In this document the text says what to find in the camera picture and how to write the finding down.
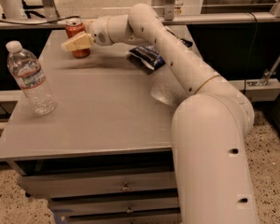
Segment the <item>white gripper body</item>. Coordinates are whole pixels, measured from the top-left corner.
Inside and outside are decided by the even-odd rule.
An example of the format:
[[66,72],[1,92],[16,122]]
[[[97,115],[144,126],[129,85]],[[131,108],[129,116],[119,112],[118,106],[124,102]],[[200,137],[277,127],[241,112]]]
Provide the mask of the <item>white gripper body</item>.
[[107,31],[108,17],[90,19],[85,21],[86,32],[91,34],[94,42],[100,46],[109,45],[109,35]]

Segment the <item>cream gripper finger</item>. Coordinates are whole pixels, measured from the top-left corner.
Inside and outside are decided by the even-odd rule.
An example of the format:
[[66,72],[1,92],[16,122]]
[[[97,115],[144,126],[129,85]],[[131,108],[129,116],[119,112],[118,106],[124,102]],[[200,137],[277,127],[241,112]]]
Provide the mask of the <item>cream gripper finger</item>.
[[91,34],[80,32],[73,37],[67,39],[61,44],[64,51],[75,51],[81,49],[89,49],[94,43],[94,38]]

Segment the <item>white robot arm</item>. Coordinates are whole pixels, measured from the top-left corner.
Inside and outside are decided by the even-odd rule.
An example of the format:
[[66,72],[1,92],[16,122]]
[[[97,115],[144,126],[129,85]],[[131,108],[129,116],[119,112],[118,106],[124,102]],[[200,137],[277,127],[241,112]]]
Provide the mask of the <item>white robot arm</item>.
[[66,51],[92,45],[153,45],[187,97],[171,126],[182,224],[259,224],[245,136],[250,101],[166,28],[156,11],[137,4],[126,15],[87,21],[63,42]]

